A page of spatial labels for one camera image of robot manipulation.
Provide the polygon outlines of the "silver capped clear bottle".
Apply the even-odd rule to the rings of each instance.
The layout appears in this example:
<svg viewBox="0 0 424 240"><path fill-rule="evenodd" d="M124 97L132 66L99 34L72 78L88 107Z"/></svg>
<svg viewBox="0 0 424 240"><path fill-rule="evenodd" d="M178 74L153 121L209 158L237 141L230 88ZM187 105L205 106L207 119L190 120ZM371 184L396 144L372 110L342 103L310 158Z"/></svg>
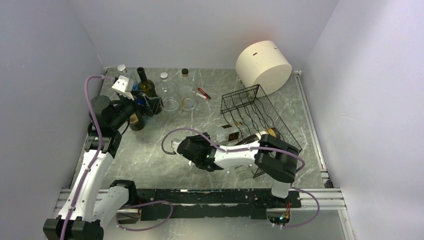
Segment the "silver capped clear bottle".
<svg viewBox="0 0 424 240"><path fill-rule="evenodd" d="M170 80L167 72L160 74L158 95L162 99L162 108L167 112L174 112L180 107L177 86Z"/></svg>

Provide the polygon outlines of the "dark wine bottle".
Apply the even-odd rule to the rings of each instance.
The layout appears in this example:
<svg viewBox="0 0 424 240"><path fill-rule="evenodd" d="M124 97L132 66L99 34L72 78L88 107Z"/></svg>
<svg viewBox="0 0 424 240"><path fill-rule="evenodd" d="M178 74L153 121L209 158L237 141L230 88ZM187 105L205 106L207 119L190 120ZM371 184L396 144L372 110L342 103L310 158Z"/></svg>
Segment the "dark wine bottle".
<svg viewBox="0 0 424 240"><path fill-rule="evenodd" d="M156 87L152 80L147 78L145 69L143 67L138 67L136 69L138 76L140 78L140 88L148 97L159 97L156 93Z"/></svg>

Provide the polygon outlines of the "silver necked green wine bottle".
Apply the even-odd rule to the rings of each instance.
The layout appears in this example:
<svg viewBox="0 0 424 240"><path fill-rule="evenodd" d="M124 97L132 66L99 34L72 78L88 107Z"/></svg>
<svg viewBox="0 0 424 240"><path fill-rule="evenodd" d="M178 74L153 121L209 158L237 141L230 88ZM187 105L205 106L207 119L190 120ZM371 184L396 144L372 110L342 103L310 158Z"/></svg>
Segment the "silver necked green wine bottle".
<svg viewBox="0 0 424 240"><path fill-rule="evenodd" d="M143 113L137 111L129 117L129 127L132 131L141 131L145 125Z"/></svg>

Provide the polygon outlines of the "blue labelled clear bottle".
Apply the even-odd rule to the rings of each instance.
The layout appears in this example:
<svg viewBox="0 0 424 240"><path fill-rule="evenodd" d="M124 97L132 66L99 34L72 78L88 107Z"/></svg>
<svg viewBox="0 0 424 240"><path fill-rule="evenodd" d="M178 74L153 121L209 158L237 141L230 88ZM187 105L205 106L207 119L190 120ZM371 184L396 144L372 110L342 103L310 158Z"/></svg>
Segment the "blue labelled clear bottle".
<svg viewBox="0 0 424 240"><path fill-rule="evenodd" d="M139 77L136 70L128 69L124 64L118 65L117 70L118 70L120 76L124 76L124 77L127 77L129 79L134 80L134 84L132 86L133 90L141 90L141 88L140 88L141 80L140 80L140 77Z"/></svg>

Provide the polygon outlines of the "black gold capped clear bottle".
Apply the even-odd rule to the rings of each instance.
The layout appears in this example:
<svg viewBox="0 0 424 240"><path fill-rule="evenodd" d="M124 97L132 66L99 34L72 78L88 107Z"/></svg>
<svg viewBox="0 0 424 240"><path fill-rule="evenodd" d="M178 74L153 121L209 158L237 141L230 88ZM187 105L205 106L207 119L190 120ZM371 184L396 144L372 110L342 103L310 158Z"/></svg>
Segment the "black gold capped clear bottle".
<svg viewBox="0 0 424 240"><path fill-rule="evenodd" d="M237 140L241 137L240 130L230 124L214 127L208 131L208 134L210 139L218 145Z"/></svg>

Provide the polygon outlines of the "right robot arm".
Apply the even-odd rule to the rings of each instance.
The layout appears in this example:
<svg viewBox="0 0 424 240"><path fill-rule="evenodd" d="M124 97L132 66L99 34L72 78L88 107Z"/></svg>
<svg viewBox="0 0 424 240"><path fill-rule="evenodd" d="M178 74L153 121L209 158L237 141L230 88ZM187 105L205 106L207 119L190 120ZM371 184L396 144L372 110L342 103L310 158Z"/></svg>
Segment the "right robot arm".
<svg viewBox="0 0 424 240"><path fill-rule="evenodd" d="M289 200L289 190L296 178L298 150L270 135L264 134L259 140L241 145L213 145L204 135L188 136L183 140L173 139L171 147L197 168L208 172L241 165L256 165L273 179L270 202L282 207Z"/></svg>

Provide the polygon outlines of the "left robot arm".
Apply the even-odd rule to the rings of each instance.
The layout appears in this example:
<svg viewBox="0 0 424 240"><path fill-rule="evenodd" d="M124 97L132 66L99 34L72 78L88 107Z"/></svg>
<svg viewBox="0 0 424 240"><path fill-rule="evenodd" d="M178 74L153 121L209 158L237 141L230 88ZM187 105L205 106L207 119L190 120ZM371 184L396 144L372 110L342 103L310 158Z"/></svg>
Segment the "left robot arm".
<svg viewBox="0 0 424 240"><path fill-rule="evenodd" d="M117 211L138 203L139 194L132 180L115 180L101 200L98 194L122 140L120 127L132 115L141 117L148 109L140 102L138 97L122 95L118 100L105 95L91 99L91 123L82 165L63 207L43 225L48 240L101 240Z"/></svg>

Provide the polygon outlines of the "white marker pen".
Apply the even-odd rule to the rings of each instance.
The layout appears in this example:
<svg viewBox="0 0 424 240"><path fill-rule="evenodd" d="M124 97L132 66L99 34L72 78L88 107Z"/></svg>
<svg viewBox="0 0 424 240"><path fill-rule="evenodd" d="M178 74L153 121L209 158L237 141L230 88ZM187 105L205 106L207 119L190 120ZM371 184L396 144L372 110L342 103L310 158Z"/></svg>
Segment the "white marker pen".
<svg viewBox="0 0 424 240"><path fill-rule="evenodd" d="M208 99L205 95L203 95L203 94L201 94L199 92L196 93L196 96L199 97L199 98L205 99L205 100Z"/></svg>

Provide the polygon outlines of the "red utility knife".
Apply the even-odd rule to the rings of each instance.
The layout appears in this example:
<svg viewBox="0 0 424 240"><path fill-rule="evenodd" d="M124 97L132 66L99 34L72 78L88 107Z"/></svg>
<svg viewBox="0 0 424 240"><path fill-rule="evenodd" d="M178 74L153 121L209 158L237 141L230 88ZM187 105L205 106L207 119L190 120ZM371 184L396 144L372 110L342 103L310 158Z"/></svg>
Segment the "red utility knife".
<svg viewBox="0 0 424 240"><path fill-rule="evenodd" d="M211 99L211 97L202 88L198 87L197 90L204 96L205 99Z"/></svg>

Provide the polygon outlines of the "cream cylindrical appliance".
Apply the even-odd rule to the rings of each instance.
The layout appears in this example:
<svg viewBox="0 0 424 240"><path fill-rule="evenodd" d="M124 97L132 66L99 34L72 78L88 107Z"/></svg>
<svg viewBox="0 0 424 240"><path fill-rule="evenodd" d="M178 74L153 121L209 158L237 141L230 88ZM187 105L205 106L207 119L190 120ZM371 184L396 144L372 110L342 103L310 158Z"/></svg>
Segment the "cream cylindrical appliance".
<svg viewBox="0 0 424 240"><path fill-rule="evenodd" d="M288 81L293 68L273 41L264 40L241 52L235 71L245 87L260 85L269 95Z"/></svg>

